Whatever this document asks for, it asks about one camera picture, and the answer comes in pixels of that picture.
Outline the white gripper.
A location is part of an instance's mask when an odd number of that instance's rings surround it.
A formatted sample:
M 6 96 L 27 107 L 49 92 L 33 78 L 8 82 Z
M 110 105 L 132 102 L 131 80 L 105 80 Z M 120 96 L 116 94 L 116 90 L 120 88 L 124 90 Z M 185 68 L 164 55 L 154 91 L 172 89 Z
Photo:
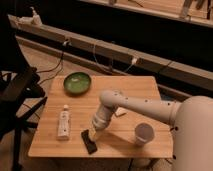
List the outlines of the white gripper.
M 89 139 L 93 142 L 97 141 L 100 138 L 100 136 L 103 134 L 102 130 L 106 129 L 108 125 L 109 125 L 108 120 L 93 117 L 92 126 L 94 128 L 89 129 Z

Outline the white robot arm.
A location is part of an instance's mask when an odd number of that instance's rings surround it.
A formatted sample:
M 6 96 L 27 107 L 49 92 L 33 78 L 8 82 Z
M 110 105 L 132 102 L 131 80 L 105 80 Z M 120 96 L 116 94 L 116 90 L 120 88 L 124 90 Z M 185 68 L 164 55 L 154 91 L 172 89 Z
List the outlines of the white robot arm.
M 213 98 L 193 96 L 182 103 L 127 97 L 104 90 L 89 137 L 108 127 L 118 107 L 174 127 L 172 171 L 213 171 Z

